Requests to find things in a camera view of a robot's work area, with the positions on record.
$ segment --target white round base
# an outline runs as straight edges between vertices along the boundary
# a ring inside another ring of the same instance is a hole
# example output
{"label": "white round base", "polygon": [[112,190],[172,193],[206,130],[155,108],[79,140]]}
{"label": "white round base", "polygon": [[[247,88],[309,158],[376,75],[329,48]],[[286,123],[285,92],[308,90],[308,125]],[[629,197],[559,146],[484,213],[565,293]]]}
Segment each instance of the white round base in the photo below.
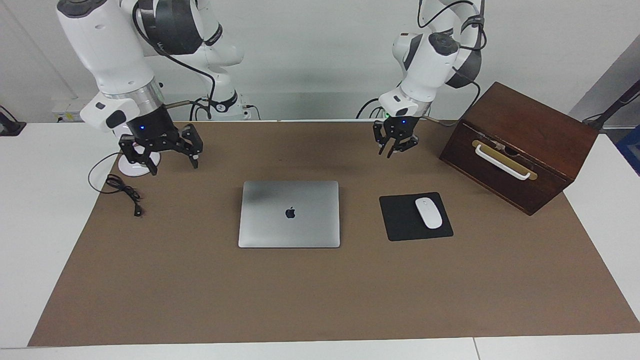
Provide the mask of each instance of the white round base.
{"label": "white round base", "polygon": [[[160,159],[160,153],[151,153],[151,161],[153,161],[156,166],[160,164]],[[146,166],[140,165],[139,163],[131,164],[125,156],[120,157],[118,168],[122,174],[129,177],[138,177],[149,173],[149,169]]]}

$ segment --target brown tabletop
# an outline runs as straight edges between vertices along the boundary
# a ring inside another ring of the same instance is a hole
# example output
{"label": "brown tabletop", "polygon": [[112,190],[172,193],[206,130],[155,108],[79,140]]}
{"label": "brown tabletop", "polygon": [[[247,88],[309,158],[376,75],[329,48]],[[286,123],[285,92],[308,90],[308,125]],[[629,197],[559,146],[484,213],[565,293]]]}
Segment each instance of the brown tabletop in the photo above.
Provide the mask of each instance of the brown tabletop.
{"label": "brown tabletop", "polygon": [[[564,195],[532,217],[438,160],[378,156],[368,123],[199,123],[144,199],[101,195],[30,346],[640,332]],[[240,249],[246,180],[337,180],[339,249]],[[378,198],[438,192],[455,235],[387,240]]]}

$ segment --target black mouse pad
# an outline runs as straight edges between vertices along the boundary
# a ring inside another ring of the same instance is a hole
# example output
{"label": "black mouse pad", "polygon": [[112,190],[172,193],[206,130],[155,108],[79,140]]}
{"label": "black mouse pad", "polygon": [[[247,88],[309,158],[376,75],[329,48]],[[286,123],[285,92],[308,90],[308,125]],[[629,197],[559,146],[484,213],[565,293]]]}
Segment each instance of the black mouse pad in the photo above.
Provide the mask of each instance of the black mouse pad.
{"label": "black mouse pad", "polygon": [[[438,211],[442,215],[442,226],[439,228],[429,229],[424,225],[415,205],[415,201],[422,197],[428,197],[436,204]],[[453,236],[453,229],[439,193],[382,196],[380,197],[380,208],[382,209],[382,217],[385,219],[387,238],[390,241],[448,238]]]}

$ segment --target computer mouse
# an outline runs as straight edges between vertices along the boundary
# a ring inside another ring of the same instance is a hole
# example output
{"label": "computer mouse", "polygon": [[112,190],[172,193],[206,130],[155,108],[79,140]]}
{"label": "computer mouse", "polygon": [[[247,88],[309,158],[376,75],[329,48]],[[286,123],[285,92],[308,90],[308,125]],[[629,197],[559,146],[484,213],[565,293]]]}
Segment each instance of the computer mouse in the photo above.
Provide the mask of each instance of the computer mouse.
{"label": "computer mouse", "polygon": [[438,229],[442,226],[442,215],[438,211],[436,204],[428,197],[416,199],[415,206],[422,217],[424,225],[430,229]]}

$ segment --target white table surface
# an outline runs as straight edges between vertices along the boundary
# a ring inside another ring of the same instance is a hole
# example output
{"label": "white table surface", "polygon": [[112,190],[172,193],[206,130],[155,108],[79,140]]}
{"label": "white table surface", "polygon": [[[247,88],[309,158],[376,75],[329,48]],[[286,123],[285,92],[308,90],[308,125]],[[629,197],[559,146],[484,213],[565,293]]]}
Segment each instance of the white table surface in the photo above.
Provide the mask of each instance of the white table surface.
{"label": "white table surface", "polygon": [[[30,124],[0,138],[0,360],[640,359],[640,334],[24,348],[97,199],[87,172],[117,150],[113,135],[86,124]],[[639,316],[640,177],[601,135],[565,194]]]}

